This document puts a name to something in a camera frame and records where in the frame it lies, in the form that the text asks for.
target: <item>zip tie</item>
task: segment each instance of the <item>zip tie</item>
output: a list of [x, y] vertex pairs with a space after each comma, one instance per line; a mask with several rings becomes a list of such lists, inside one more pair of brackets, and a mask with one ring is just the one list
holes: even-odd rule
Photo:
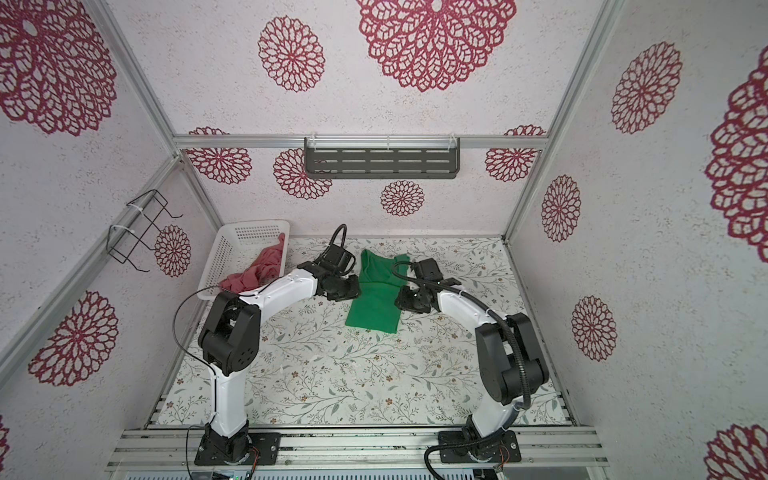
[[131, 232], [133, 235], [135, 235], [135, 234], [136, 234], [136, 230], [132, 230], [132, 229], [130, 229], [130, 228], [128, 228], [128, 227], [123, 227], [122, 225], [111, 225], [111, 227], [112, 227], [112, 228], [122, 228], [123, 230], [128, 230], [128, 231], [129, 231], [129, 232]]

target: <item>white plastic basket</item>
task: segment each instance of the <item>white plastic basket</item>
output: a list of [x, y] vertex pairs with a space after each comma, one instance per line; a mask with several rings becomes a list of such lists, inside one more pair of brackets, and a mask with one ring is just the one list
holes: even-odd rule
[[[285, 220], [254, 220], [250, 222], [229, 223], [219, 229], [214, 246], [208, 254], [203, 276], [198, 289], [218, 285], [232, 273], [245, 270], [259, 256], [261, 250], [277, 245], [277, 237], [286, 234], [283, 244], [283, 259], [280, 261], [280, 275], [285, 273], [286, 253], [290, 224]], [[202, 300], [213, 300], [218, 289], [209, 289], [197, 294]]]

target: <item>white wall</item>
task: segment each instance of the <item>white wall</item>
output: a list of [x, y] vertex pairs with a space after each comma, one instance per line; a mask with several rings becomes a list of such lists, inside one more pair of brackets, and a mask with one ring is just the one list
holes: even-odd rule
[[[734, 204], [759, 228], [768, 221], [766, 25], [764, 2], [628, 2], [513, 238], [571, 407], [598, 428], [616, 478], [766, 474], [768, 263], [748, 238], [729, 235], [724, 215], [735, 210], [710, 205], [713, 184], [721, 188], [728, 179], [754, 199]], [[612, 121], [616, 87], [633, 59], [662, 41], [680, 52], [679, 85], [674, 95], [661, 95], [668, 103], [657, 100], [667, 104], [655, 122], [624, 133]], [[733, 137], [733, 159], [723, 164], [757, 180], [751, 187], [738, 175], [713, 181], [708, 166], [715, 154], [725, 155], [710, 136], [729, 111], [729, 96], [761, 62], [762, 71], [751, 73], [756, 102], [733, 116], [744, 126]], [[677, 70], [659, 71], [654, 78], [671, 80]], [[746, 151], [736, 140], [748, 143], [750, 135], [752, 157], [738, 157]], [[580, 213], [558, 242], [546, 234], [541, 213], [549, 185], [562, 175], [579, 190], [568, 213]], [[749, 237], [761, 243], [765, 235], [758, 229]], [[600, 299], [611, 314], [577, 307], [585, 297]], [[584, 351], [576, 338], [582, 317], [599, 319], [595, 340], [581, 341]], [[762, 458], [762, 466], [750, 458]], [[723, 476], [728, 468], [742, 472]]]
[[[168, 199], [170, 212], [184, 216], [171, 219], [161, 214], [157, 223], [162, 229], [176, 225], [185, 232], [190, 247], [188, 266], [173, 272], [181, 271], [178, 276], [167, 275], [155, 255], [141, 247], [131, 259], [150, 272], [113, 260], [107, 264], [84, 298], [105, 299], [97, 307], [114, 318], [88, 323], [87, 315], [80, 314], [84, 309], [76, 305], [76, 313], [62, 319], [52, 341], [2, 391], [0, 415], [10, 447], [0, 459], [3, 478], [99, 478], [123, 430], [141, 428], [154, 411], [177, 351], [170, 333], [174, 311], [197, 289], [214, 239], [181, 175], [173, 174], [160, 191]], [[137, 231], [146, 225], [139, 220]], [[156, 238], [156, 230], [147, 234], [153, 247]], [[121, 251], [132, 244], [125, 240]], [[191, 299], [181, 311], [179, 335], [189, 326], [195, 301]], [[89, 313], [98, 310], [93, 302], [85, 305]], [[83, 335], [79, 341], [75, 339], [78, 333]], [[106, 358], [100, 357], [103, 352]], [[89, 366], [87, 358], [92, 355], [98, 359]], [[66, 374], [70, 363], [64, 359], [72, 361], [74, 376]]]
[[[0, 10], [3, 349], [168, 153], [79, 2]], [[52, 28], [62, 22], [67, 41]], [[153, 409], [176, 350], [170, 316], [196, 289], [214, 236], [179, 174], [161, 191], [184, 215], [158, 220], [187, 232], [189, 266], [167, 276], [141, 248], [131, 258], [149, 273], [107, 264], [84, 297], [103, 298], [92, 310], [107, 316], [62, 318], [0, 392], [0, 477], [98, 478], [122, 430]]]
[[[479, 3], [472, 2], [472, 7], [479, 8]], [[487, 10], [460, 19], [476, 25], [480, 13], [487, 13], [505, 23], [505, 28], [480, 28], [482, 38], [472, 40], [498, 45], [488, 51], [461, 50], [468, 45], [471, 29], [454, 31], [452, 48], [464, 52], [455, 64], [457, 71], [472, 71], [434, 88], [418, 82], [408, 86], [407, 81], [404, 87], [394, 74], [382, 73], [380, 55], [370, 50], [361, 32], [368, 31], [361, 27], [364, 18], [371, 18], [368, 5], [372, 12], [383, 12], [395, 2], [163, 0], [111, 2], [111, 7], [180, 134], [504, 134], [521, 125], [546, 129], [601, 2], [488, 3], [493, 5]], [[445, 51], [439, 29], [425, 27], [427, 14], [434, 13], [432, 2], [424, 5], [422, 13], [411, 12], [406, 18], [419, 19], [414, 28], [435, 46], [430, 51]], [[451, 5], [442, 2], [440, 15]], [[294, 28], [298, 24], [293, 21], [286, 27], [286, 21], [279, 20], [278, 32], [272, 25], [286, 16], [306, 28]], [[371, 35], [383, 35], [381, 24], [370, 27]], [[410, 27], [402, 23], [398, 28]], [[273, 53], [285, 46], [280, 38], [290, 32], [312, 45], [302, 52], [313, 64], [300, 68], [306, 74], [297, 77], [300, 86], [293, 77], [270, 77], [275, 72]], [[420, 58], [417, 51], [414, 55]], [[437, 64], [440, 82], [453, 66]], [[418, 70], [399, 68], [400, 73]], [[226, 222], [283, 218], [291, 221], [293, 232], [307, 235], [326, 235], [341, 222], [358, 235], [496, 235], [506, 228], [524, 182], [492, 177], [485, 165], [487, 151], [464, 150], [458, 177], [417, 181], [424, 203], [402, 217], [388, 214], [381, 205], [382, 191], [391, 181], [335, 180], [327, 192], [320, 188], [322, 196], [299, 198], [282, 190], [273, 175], [279, 150], [209, 149], [208, 154], [229, 171], [209, 172], [197, 164]]]
[[115, 90], [78, 136], [0, 114], [0, 348], [167, 159], [119, 74]]

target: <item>pink cloth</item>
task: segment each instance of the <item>pink cloth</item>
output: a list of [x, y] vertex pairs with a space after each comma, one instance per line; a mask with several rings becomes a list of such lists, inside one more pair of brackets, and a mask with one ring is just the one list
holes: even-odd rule
[[256, 260], [244, 272], [229, 275], [219, 282], [219, 286], [235, 293], [242, 293], [267, 285], [280, 276], [286, 234], [281, 233], [277, 239], [279, 243], [261, 250]]

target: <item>black cable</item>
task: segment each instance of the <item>black cable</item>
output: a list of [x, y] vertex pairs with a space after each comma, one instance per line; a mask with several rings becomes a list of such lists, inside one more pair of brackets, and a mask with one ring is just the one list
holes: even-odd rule
[[192, 471], [190, 470], [190, 430], [191, 429], [205, 429], [205, 427], [202, 427], [200, 425], [190, 425], [187, 428], [187, 441], [184, 443], [184, 463], [187, 465], [187, 474], [190, 476], [190, 480], [194, 480], [192, 478]]
[[355, 268], [356, 263], [357, 263], [357, 257], [352, 255], [352, 265], [348, 269], [346, 269], [344, 272], [341, 272], [339, 275], [345, 276], [347, 273], [351, 272]]
[[272, 281], [271, 281], [271, 282], [269, 282], [267, 285], [265, 285], [265, 286], [261, 287], [261, 288], [260, 288], [260, 289], [259, 289], [257, 292], [251, 293], [251, 294], [249, 294], [249, 295], [241, 295], [240, 293], [235, 293], [235, 292], [233, 292], [232, 290], [228, 290], [228, 289], [226, 289], [226, 288], [223, 288], [222, 286], [218, 286], [218, 285], [211, 285], [211, 286], [207, 286], [207, 287], [205, 287], [205, 288], [201, 288], [201, 289], [199, 289], [197, 292], [193, 292], [192, 294], [190, 294], [190, 295], [189, 295], [187, 298], [185, 298], [184, 300], [181, 300], [181, 303], [179, 303], [179, 307], [178, 307], [178, 308], [176, 308], [176, 313], [174, 313], [174, 320], [173, 320], [173, 322], [171, 322], [171, 324], [170, 324], [170, 331], [171, 331], [171, 332], [174, 334], [174, 342], [176, 342], [176, 345], [177, 345], [177, 346], [178, 346], [178, 347], [181, 349], [181, 351], [182, 351], [182, 352], [184, 352], [184, 353], [186, 353], [187, 355], [191, 356], [192, 358], [194, 358], [194, 359], [195, 359], [195, 360], [197, 360], [198, 362], [201, 362], [201, 363], [203, 363], [203, 364], [204, 364], [205, 366], [207, 366], [207, 367], [208, 367], [208, 369], [209, 369], [209, 370], [210, 370], [210, 371], [211, 371], [211, 372], [214, 374], [214, 377], [213, 377], [213, 378], [214, 378], [214, 397], [213, 397], [213, 401], [214, 401], [214, 416], [216, 415], [216, 413], [215, 413], [215, 412], [216, 412], [216, 408], [217, 408], [217, 396], [216, 396], [216, 387], [217, 387], [217, 384], [216, 384], [216, 371], [214, 370], [214, 368], [213, 368], [212, 366], [210, 366], [210, 363], [208, 363], [208, 362], [206, 362], [205, 360], [201, 359], [199, 356], [196, 356], [196, 355], [192, 355], [192, 353], [190, 353], [190, 351], [189, 351], [189, 350], [185, 349], [185, 348], [184, 348], [184, 347], [181, 345], [181, 342], [179, 342], [179, 339], [178, 339], [178, 337], [176, 336], [176, 318], [178, 318], [178, 316], [179, 316], [179, 312], [181, 311], [181, 307], [182, 307], [182, 306], [184, 306], [184, 304], [187, 302], [187, 300], [189, 300], [189, 299], [190, 299], [190, 298], [192, 298], [193, 296], [195, 296], [195, 295], [197, 295], [198, 293], [200, 293], [200, 292], [203, 292], [203, 291], [205, 291], [205, 290], [208, 290], [208, 289], [211, 289], [211, 288], [219, 288], [219, 289], [222, 289], [222, 290], [224, 290], [225, 292], [229, 292], [229, 293], [232, 293], [232, 294], [234, 294], [234, 295], [238, 295], [238, 296], [256, 296], [256, 295], [258, 295], [259, 293], [262, 293], [262, 292], [263, 292], [263, 291], [264, 291], [264, 290], [265, 290], [265, 289], [266, 289], [266, 288], [267, 288], [269, 285], [272, 285], [272, 284], [275, 282], [275, 280], [272, 280]]
[[341, 247], [344, 247], [344, 243], [346, 242], [346, 223], [342, 223], [336, 228], [336, 231], [333, 232], [333, 235], [331, 236], [330, 243], [336, 242], [336, 235], [338, 235], [341, 230], [344, 230], [341, 234]]
[[504, 422], [504, 425], [502, 425], [500, 429], [496, 430], [491, 435], [485, 436], [481, 439], [471, 440], [470, 442], [444, 443], [442, 445], [433, 445], [427, 448], [424, 451], [424, 465], [426, 466], [427, 470], [429, 470], [429, 473], [431, 473], [436, 480], [445, 480], [445, 478], [443, 478], [443, 476], [440, 475], [438, 472], [436, 472], [435, 469], [432, 467], [432, 463], [429, 461], [429, 454], [433, 452], [437, 452], [438, 450], [463, 449], [466, 447], [474, 447], [476, 445], [481, 445], [483, 443], [489, 443], [490, 441], [496, 441], [497, 439], [500, 439], [504, 435], [504, 432], [509, 430], [509, 427], [512, 426], [512, 423], [518, 418], [518, 413], [519, 411], [517, 409], [513, 409], [512, 414], [507, 419], [507, 421]]
[[432, 282], [430, 280], [421, 280], [418, 278], [412, 278], [410, 276], [401, 275], [397, 271], [398, 265], [408, 265], [413, 267], [413, 262], [395, 262], [394, 265], [392, 265], [392, 274], [398, 277], [399, 279], [407, 280], [409, 282], [416, 283], [417, 285], [429, 285], [433, 286], [440, 290], [447, 290], [449, 292], [457, 293], [460, 296], [465, 297], [467, 300], [472, 301], [475, 305], [479, 306], [481, 309], [483, 309], [492, 319], [496, 320], [496, 323], [502, 328], [502, 332], [504, 333], [504, 337], [506, 337], [507, 343], [512, 348], [512, 356], [515, 358], [515, 364], [517, 364], [518, 371], [520, 374], [520, 387], [523, 391], [523, 402], [522, 404], [520, 402], [515, 404], [515, 409], [523, 409], [528, 410], [531, 408], [531, 384], [528, 381], [528, 374], [525, 372], [525, 360], [523, 359], [523, 353], [520, 349], [520, 345], [518, 345], [518, 341], [515, 338], [515, 334], [512, 332], [512, 329], [509, 328], [509, 325], [507, 324], [505, 319], [502, 319], [496, 312], [488, 308], [488, 305], [485, 305], [480, 299], [477, 297], [467, 293], [465, 290], [459, 290], [458, 288], [454, 288], [452, 286], [446, 286], [446, 285], [440, 285], [437, 282]]

